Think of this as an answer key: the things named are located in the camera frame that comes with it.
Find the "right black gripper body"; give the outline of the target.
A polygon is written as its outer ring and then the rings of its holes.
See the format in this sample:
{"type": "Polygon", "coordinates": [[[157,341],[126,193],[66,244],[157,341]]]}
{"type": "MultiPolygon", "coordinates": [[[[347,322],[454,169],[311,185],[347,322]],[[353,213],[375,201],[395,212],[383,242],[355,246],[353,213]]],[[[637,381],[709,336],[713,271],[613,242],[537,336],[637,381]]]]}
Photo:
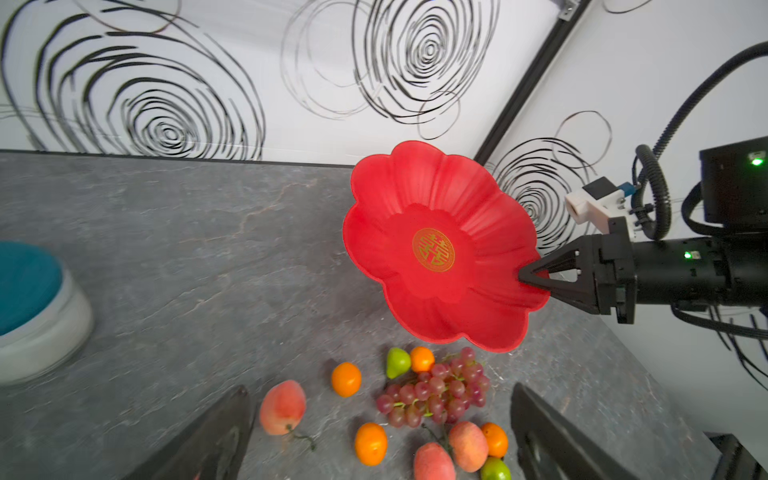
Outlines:
{"type": "Polygon", "coordinates": [[[637,304],[637,275],[624,217],[608,220],[608,234],[587,235],[579,239],[579,280],[585,282],[586,299],[582,309],[607,315],[615,310],[619,324],[633,324],[637,304]]]}

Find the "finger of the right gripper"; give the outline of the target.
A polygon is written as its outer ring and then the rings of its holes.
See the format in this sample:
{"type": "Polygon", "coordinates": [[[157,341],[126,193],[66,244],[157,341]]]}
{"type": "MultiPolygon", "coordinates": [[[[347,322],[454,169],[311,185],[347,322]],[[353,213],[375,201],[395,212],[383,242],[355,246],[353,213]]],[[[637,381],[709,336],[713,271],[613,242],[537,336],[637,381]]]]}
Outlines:
{"type": "Polygon", "coordinates": [[[538,275],[520,275],[526,285],[547,291],[551,297],[590,314],[599,314],[599,301],[592,281],[577,279],[574,282],[544,278],[538,275]]]}
{"type": "Polygon", "coordinates": [[[522,282],[544,282],[550,274],[573,270],[577,280],[591,279],[598,260],[595,249],[599,235],[585,235],[549,252],[540,259],[520,268],[518,279],[522,282]]]}

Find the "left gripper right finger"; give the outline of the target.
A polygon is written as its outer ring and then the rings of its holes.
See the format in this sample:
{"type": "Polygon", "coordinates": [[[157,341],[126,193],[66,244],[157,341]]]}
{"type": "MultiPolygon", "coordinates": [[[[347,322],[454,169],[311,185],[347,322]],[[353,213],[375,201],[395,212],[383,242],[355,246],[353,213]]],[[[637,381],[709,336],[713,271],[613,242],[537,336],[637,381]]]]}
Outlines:
{"type": "Polygon", "coordinates": [[[526,479],[635,477],[522,383],[514,385],[510,417],[517,461],[526,479]]]}

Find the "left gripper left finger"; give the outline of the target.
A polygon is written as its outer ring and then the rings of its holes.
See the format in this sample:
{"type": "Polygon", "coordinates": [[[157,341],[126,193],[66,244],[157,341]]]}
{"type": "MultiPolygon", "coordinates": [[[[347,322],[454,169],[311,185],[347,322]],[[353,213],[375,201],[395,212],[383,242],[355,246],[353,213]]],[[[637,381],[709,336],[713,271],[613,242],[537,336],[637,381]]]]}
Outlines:
{"type": "Polygon", "coordinates": [[[223,397],[130,472],[128,479],[235,479],[253,429],[253,408],[243,385],[223,397]]]}

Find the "fake peach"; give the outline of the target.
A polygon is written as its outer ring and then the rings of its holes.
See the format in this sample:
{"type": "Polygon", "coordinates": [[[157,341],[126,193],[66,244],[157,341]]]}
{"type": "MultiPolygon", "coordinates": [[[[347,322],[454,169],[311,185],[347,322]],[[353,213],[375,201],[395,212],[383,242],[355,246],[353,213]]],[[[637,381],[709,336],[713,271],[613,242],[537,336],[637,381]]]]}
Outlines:
{"type": "Polygon", "coordinates": [[[477,472],[489,456],[482,430],[474,423],[462,421],[452,427],[448,436],[457,465],[465,472],[477,472]]]}
{"type": "Polygon", "coordinates": [[[415,480],[455,480],[456,470],[447,451],[436,442],[421,446],[413,460],[415,480]]]}
{"type": "Polygon", "coordinates": [[[315,451],[315,440],[297,431],[305,413],[306,395],[303,388],[295,380],[286,380],[272,387],[264,397],[259,408],[259,422],[267,434],[290,435],[294,439],[305,440],[310,450],[315,451]]]}

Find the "purple fake grape bunch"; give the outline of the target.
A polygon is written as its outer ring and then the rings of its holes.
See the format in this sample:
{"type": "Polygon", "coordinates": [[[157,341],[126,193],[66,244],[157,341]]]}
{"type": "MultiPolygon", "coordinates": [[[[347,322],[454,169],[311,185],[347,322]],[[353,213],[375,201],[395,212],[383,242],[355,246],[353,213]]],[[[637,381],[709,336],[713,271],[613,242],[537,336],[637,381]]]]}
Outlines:
{"type": "Polygon", "coordinates": [[[425,421],[455,424],[471,408],[484,407],[491,389],[484,364],[471,347],[442,360],[435,357],[430,372],[410,370],[394,380],[386,379],[388,383],[375,404],[395,428],[417,428],[425,421]]]}

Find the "red flower-shaped fruit bowl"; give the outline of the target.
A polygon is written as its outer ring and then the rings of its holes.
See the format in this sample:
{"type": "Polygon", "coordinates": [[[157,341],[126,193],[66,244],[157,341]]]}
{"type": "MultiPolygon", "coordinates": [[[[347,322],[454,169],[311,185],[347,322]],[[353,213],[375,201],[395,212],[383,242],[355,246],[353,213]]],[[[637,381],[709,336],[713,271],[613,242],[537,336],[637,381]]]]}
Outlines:
{"type": "Polygon", "coordinates": [[[540,258],[536,229],[484,167],[406,141],[361,160],[350,187],[345,248],[408,332],[496,353],[523,342],[530,313],[550,298],[518,279],[540,258]]]}

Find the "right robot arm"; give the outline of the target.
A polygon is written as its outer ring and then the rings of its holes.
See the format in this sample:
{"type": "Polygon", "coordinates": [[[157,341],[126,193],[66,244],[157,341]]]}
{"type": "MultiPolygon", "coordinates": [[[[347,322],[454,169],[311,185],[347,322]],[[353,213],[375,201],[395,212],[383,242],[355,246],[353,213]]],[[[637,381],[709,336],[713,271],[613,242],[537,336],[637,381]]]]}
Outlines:
{"type": "Polygon", "coordinates": [[[737,53],[683,102],[654,145],[635,150],[630,183],[599,178],[566,200],[596,231],[523,266],[519,280],[592,314],[635,319],[638,305],[666,305],[675,318],[715,332],[760,386],[767,370],[739,342],[767,343],[767,141],[700,152],[700,180],[672,204],[660,157],[694,108],[723,80],[767,54],[737,53]]]}

